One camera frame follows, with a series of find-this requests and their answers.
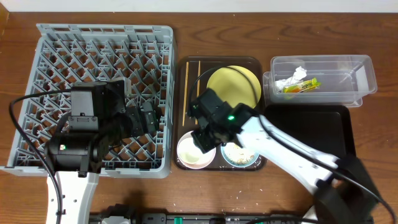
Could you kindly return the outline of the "light blue bowl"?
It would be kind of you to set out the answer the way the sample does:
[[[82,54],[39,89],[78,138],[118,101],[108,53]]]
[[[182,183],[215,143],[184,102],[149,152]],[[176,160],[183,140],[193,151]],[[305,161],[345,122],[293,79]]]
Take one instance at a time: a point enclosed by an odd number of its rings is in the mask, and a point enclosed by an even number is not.
[[[228,164],[238,168],[249,167],[259,158],[259,154],[252,149],[241,148],[231,142],[221,145],[221,155]]]

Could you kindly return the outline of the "wooden chopstick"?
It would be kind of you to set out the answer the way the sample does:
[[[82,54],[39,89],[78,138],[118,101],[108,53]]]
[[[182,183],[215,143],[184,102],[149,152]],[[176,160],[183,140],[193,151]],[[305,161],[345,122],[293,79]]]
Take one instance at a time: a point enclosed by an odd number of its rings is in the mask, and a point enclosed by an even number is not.
[[[183,96],[182,126],[185,126],[186,107],[187,107],[187,91],[188,91],[188,75],[189,75],[189,62],[186,62],[186,67],[185,67],[184,96]]]
[[[198,74],[197,77],[199,78],[199,76],[201,75],[201,61],[198,61]],[[200,95],[200,81],[197,81],[197,95],[196,97],[198,97]]]

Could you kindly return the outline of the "green orange snack wrapper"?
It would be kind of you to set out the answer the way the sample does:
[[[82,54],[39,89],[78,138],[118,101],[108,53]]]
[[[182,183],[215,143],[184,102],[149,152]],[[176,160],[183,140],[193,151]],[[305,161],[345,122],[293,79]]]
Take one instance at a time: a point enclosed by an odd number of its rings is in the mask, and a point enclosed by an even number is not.
[[[310,90],[314,90],[319,88],[319,86],[322,83],[319,82],[316,78],[313,78],[311,80],[306,80],[298,84],[294,84],[291,86],[286,86],[282,90],[283,93],[301,93],[301,92],[306,92]]]

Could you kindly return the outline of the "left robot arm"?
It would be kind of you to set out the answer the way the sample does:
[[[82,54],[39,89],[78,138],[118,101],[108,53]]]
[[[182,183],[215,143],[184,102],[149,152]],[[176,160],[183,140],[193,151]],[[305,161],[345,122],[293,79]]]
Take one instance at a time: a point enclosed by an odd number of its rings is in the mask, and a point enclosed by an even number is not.
[[[159,130],[162,110],[151,101],[126,106],[129,92],[131,84],[125,78],[72,86],[71,111],[60,118],[45,143],[45,158],[57,185],[49,189],[47,223],[88,223],[111,146]]]

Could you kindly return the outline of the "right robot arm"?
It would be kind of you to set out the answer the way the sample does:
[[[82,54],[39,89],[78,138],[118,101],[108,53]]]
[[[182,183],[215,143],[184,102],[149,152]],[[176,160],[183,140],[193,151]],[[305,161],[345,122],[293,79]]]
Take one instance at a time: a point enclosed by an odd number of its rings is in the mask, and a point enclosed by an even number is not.
[[[313,205],[295,223],[364,223],[384,203],[362,162],[312,148],[274,126],[248,105],[230,106],[212,89],[188,103],[188,115],[200,128],[192,133],[202,152],[236,143],[252,149],[298,180],[312,195]]]

